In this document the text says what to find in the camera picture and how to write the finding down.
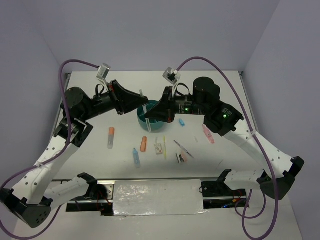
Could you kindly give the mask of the purple pen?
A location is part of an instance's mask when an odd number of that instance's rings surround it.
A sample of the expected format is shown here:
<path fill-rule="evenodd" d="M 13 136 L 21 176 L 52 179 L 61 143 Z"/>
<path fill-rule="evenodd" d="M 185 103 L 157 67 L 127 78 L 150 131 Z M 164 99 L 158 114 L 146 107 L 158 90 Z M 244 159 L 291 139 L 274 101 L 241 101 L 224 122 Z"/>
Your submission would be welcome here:
<path fill-rule="evenodd" d="M 179 142 L 176 140 L 173 140 L 187 155 L 189 155 L 191 158 L 194 159 L 194 156 L 185 148 L 183 147 Z"/>

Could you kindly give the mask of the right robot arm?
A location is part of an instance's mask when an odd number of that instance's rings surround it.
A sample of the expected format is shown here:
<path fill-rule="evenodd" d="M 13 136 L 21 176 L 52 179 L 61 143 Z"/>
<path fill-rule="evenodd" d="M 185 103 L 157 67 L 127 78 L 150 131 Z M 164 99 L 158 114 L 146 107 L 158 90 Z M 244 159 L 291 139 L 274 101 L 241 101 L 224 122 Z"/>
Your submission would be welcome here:
<path fill-rule="evenodd" d="M 218 177 L 217 190 L 223 196 L 239 189 L 260 189 L 272 199 L 282 200 L 292 188 L 305 162 L 280 151 L 259 132 L 251 129 L 244 116 L 220 99 L 221 89 L 209 77 L 193 81 L 192 94 L 182 95 L 167 86 L 159 102 L 149 109 L 146 118 L 172 123 L 177 114 L 203 116 L 204 125 L 214 134 L 241 148 L 260 169 L 224 170 Z"/>

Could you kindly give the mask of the pink highlighter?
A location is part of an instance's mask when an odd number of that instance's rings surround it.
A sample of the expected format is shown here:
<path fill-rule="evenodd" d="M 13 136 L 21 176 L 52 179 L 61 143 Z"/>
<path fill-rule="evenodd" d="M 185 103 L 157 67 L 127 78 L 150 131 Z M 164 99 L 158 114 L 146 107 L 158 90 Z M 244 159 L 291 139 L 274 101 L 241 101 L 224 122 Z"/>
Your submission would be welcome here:
<path fill-rule="evenodd" d="M 203 132 L 206 136 L 206 138 L 208 139 L 208 141 L 211 143 L 211 144 L 214 144 L 215 143 L 215 140 L 211 134 L 211 131 L 203 124 L 202 125 L 202 128 L 203 128 Z"/>

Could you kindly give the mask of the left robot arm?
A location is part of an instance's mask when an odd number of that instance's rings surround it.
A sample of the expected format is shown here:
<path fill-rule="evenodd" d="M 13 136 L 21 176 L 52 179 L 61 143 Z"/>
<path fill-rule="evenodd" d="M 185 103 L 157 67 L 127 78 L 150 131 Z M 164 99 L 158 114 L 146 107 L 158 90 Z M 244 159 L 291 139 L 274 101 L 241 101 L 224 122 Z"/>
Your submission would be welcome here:
<path fill-rule="evenodd" d="M 148 98 L 123 88 L 116 80 L 90 98 L 81 88 L 72 87 L 65 92 L 61 104 L 63 119 L 32 170 L 12 188 L 0 191 L 0 201 L 10 212 L 34 229 L 49 216 L 51 210 L 68 201 L 97 196 L 98 181 L 87 173 L 80 173 L 62 185 L 49 185 L 68 159 L 74 155 L 93 130 L 88 120 L 116 110 L 127 114 L 146 104 Z"/>

